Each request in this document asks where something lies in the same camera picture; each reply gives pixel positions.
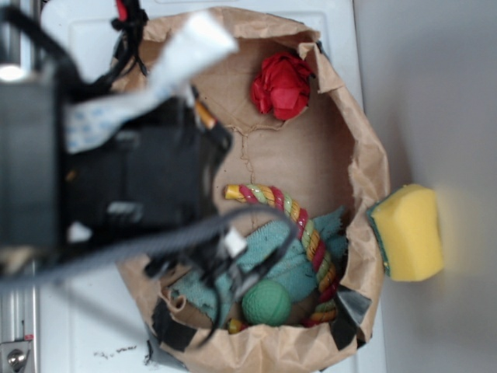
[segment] rubber ball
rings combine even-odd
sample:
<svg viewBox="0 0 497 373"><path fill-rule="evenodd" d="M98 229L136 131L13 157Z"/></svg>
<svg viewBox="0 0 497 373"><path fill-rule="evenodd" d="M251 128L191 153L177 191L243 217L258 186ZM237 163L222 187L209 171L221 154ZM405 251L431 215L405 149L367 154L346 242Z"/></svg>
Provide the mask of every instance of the rubber ball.
<svg viewBox="0 0 497 373"><path fill-rule="evenodd" d="M260 281L242 299L243 314L252 325L280 326L287 321L291 306L287 289L271 280Z"/></svg>

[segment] multicolored rope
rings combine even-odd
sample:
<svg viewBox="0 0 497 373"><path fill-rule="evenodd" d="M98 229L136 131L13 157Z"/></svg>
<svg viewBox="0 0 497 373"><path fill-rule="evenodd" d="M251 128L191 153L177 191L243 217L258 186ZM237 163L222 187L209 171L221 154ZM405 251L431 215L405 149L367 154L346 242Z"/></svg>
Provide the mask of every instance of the multicolored rope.
<svg viewBox="0 0 497 373"><path fill-rule="evenodd" d="M298 202L293 200L287 193L282 192L274 186L259 184L228 185L224 190L227 200L238 200L249 204L267 204L278 210L284 211L298 227L298 239L312 263L316 273L316 282L319 296L319 304L314 313L302 321L304 326L313 326L321 322L328 322L336 317L336 306L332 300L339 286L336 268L332 257L321 240L314 222L309 218L307 210L302 208Z"/></svg>

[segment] red tissue paper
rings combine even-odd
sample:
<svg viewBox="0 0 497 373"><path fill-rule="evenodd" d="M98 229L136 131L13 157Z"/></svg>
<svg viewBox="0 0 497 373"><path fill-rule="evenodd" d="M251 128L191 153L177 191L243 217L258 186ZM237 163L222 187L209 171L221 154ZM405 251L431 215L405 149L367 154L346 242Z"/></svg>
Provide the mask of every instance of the red tissue paper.
<svg viewBox="0 0 497 373"><path fill-rule="evenodd" d="M266 114L273 110L276 118L288 120L308 104L311 69L306 61L288 52L266 58L262 70L252 83L251 99Z"/></svg>

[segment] paper bag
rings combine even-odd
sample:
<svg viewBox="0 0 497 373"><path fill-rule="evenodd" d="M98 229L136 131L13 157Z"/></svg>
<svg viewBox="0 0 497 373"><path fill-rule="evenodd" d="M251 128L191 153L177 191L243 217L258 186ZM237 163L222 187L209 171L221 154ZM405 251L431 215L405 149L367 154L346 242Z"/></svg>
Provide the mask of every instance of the paper bag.
<svg viewBox="0 0 497 373"><path fill-rule="evenodd" d="M384 270L366 209L389 193L387 158L363 111L322 52L319 32L289 19L242 9L210 11L240 46L237 54L193 81L201 99L234 135L235 146L214 181L217 206L221 212L237 207L223 200L222 190L228 183L248 182L285 190L311 217L345 206L349 250L335 297L338 317L309 329L259 325L235 335L220 329L198 349L196 345L209 333L210 320L184 297L173 299L168 290L168 284L185 269L176 268L167 278L151 281L143 275L148 258L141 257L121 263L120 272L150 328L153 344L190 371L324 369L354 354L371 338ZM149 68L186 17L148 23L140 54ZM298 54L315 75L308 108L287 121L259 113L250 100L250 86L262 60L280 51ZM135 69L116 87L132 90L144 83L145 77ZM262 223L249 219L239 229L248 234ZM315 302L315 297L308 302Z"/></svg>

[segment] sponge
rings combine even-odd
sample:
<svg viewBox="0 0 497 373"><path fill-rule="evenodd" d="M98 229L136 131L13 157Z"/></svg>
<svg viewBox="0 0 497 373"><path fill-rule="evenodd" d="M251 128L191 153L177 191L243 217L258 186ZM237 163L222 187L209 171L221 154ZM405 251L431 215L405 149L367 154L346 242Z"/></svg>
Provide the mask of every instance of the sponge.
<svg viewBox="0 0 497 373"><path fill-rule="evenodd" d="M404 186L371 207L367 215L392 280L423 281L443 269L433 190Z"/></svg>

